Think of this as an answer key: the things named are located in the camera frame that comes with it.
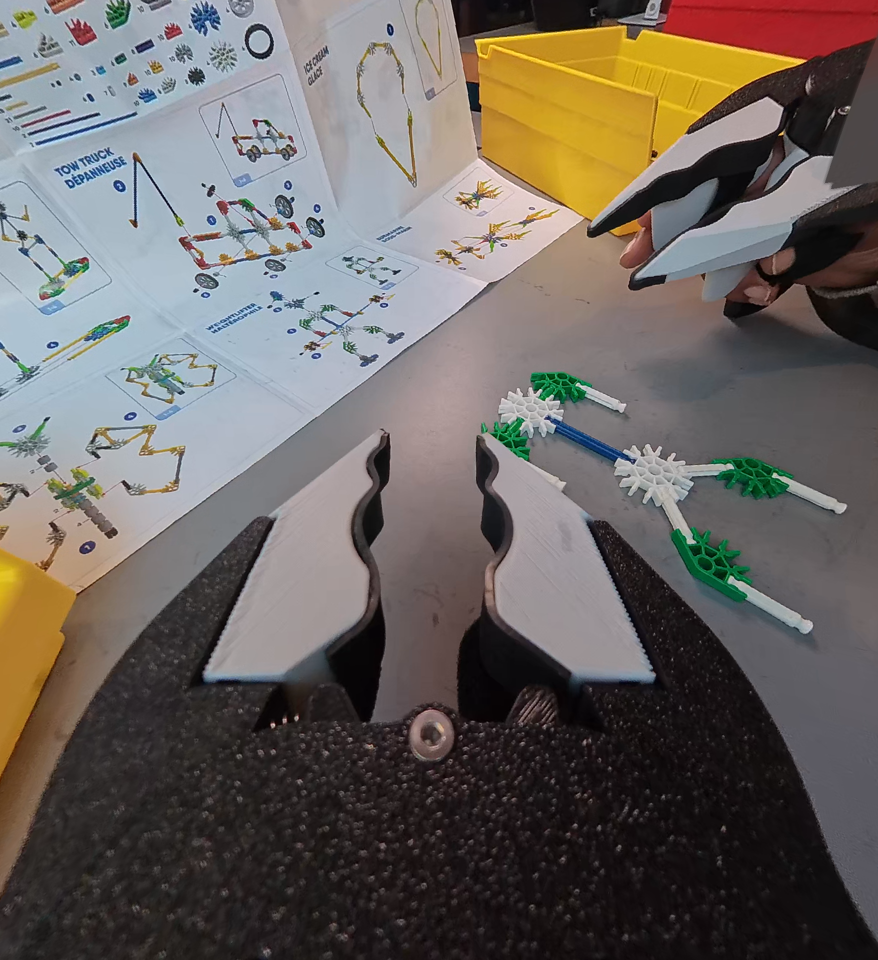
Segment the grey desk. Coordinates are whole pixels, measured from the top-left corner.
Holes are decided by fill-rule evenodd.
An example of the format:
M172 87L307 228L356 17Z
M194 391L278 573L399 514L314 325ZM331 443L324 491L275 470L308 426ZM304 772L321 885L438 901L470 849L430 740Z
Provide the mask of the grey desk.
M878 353L827 330L796 287L740 321L703 302L697 280L630 292L624 246L570 230L78 596L0 782L0 894L63 746L129 644L248 522L376 428L389 431L392 459L373 545L387 644L374 716L455 702L458 644L492 557L475 439L508 390L562 370L626 402L620 415L567 408L606 443L649 443L695 463L756 456L847 504L837 515L708 481L683 505L692 525L741 551L761 591L814 623L803 635L691 577L661 511L624 494L607 462L559 438L532 451L748 674L878 940Z

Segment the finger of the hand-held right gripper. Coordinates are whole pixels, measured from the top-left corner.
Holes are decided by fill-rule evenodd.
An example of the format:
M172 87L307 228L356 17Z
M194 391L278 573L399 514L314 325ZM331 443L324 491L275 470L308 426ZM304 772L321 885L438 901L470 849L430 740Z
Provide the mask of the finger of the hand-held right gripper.
M827 181L831 162L824 154L793 153L774 169L764 192L716 211L653 253L630 275L630 290L749 268L825 230L826 207L855 189Z
M689 130L593 219L587 234L596 237L619 229L662 204L690 197L713 180L745 174L749 184L768 161L785 117L781 103L760 98Z

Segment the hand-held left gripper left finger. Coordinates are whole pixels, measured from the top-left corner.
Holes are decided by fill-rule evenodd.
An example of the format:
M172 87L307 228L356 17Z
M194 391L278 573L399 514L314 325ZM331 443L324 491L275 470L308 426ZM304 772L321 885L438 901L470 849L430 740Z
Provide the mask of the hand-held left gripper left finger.
M203 682L277 686L280 716L320 687L367 722L385 654L380 572L390 437L375 430L269 515L268 530L203 665Z

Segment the folded paper instruction sheet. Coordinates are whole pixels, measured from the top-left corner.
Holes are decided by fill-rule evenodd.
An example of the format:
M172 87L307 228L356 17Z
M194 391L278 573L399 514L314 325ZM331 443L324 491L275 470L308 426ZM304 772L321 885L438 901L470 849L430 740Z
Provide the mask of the folded paper instruction sheet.
M450 2L0 2L0 547L84 589L579 220Z

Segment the white snowflake toy connector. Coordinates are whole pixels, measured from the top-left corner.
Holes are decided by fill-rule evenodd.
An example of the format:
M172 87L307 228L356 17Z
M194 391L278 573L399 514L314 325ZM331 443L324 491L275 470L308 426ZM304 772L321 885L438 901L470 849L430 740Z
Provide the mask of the white snowflake toy connector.
M667 501L677 503L686 498L695 481L687 474L684 461L677 460L675 453L662 456L661 446L636 445L615 460L614 475L620 478L619 486L628 496L642 493L642 502L652 502L664 507Z

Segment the red panel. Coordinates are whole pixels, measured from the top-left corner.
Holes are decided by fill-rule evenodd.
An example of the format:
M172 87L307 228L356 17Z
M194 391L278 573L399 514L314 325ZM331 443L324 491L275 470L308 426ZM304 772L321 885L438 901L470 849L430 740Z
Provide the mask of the red panel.
M878 1L672 1L662 30L809 59L874 40Z

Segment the green fan toy connector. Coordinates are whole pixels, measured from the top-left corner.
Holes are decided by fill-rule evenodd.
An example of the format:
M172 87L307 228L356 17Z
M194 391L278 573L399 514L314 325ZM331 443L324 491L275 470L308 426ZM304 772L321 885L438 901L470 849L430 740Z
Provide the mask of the green fan toy connector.
M736 602L747 600L743 585L751 586L749 566L735 562L740 551L732 549L727 539L712 542L710 531L691 527L689 541L680 529L673 529L671 540L690 575Z
M715 459L711 464L719 468L716 479L726 489L738 487L743 497L777 498L790 490L793 479L792 474L754 458Z

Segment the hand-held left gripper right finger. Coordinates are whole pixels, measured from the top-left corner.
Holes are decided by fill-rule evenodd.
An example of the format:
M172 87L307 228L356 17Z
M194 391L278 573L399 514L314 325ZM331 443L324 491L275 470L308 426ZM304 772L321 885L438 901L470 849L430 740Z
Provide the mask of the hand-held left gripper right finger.
M593 518L491 434L476 438L481 533L493 549L479 618L459 649L459 713L524 722L541 693L555 724L601 724L597 693L647 691L654 667Z

